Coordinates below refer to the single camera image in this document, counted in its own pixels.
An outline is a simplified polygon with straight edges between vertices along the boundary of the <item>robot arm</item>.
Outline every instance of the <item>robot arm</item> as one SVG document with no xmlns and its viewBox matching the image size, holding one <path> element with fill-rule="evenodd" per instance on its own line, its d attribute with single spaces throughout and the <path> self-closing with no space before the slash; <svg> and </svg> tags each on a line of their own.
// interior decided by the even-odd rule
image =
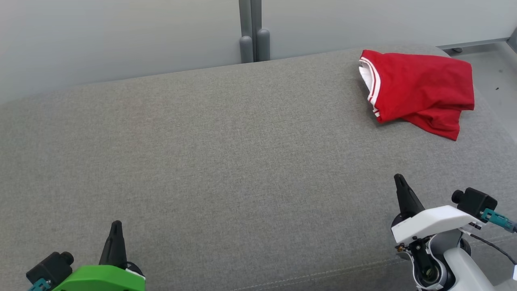
<svg viewBox="0 0 517 291">
<path fill-rule="evenodd" d="M 111 225 L 99 265 L 82 266 L 72 272 L 72 263 L 73 256 L 68 252 L 50 254 L 27 272 L 33 284 L 29 291 L 145 290 L 143 273 L 127 261 L 120 221 Z"/>
<path fill-rule="evenodd" d="M 481 191 L 467 188 L 465 192 L 457 190 L 452 195 L 457 208 L 441 206 L 426 210 L 404 177 L 397 174 L 394 178 L 400 213 L 393 220 L 391 231 L 398 243 L 398 253 L 407 256 L 413 264 L 413 278 L 419 291 L 495 290 L 471 259 L 470 246 L 463 235 L 495 247 L 517 264 L 503 250 L 462 227 L 468 224 L 481 229 L 491 222 L 515 232 L 515 223 L 494 211 L 497 201 Z M 514 280 L 517 280 L 517 266 L 515 269 Z"/>
</svg>

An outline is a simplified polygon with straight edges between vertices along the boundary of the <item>gray cushion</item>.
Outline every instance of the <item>gray cushion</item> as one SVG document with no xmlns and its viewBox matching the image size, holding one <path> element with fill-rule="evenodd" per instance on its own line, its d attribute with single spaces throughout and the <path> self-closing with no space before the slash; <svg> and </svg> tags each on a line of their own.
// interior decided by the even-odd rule
<svg viewBox="0 0 517 291">
<path fill-rule="evenodd" d="M 429 46 L 370 48 L 444 55 Z M 53 251 L 98 263 L 121 220 L 147 290 L 412 290 L 393 175 L 424 206 L 474 187 L 517 219 L 517 150 L 479 93 L 457 142 L 379 125 L 362 49 L 80 86 L 0 107 L 2 289 Z M 517 236 L 479 235 L 517 256 Z M 479 242 L 493 283 L 510 262 Z"/>
</svg>

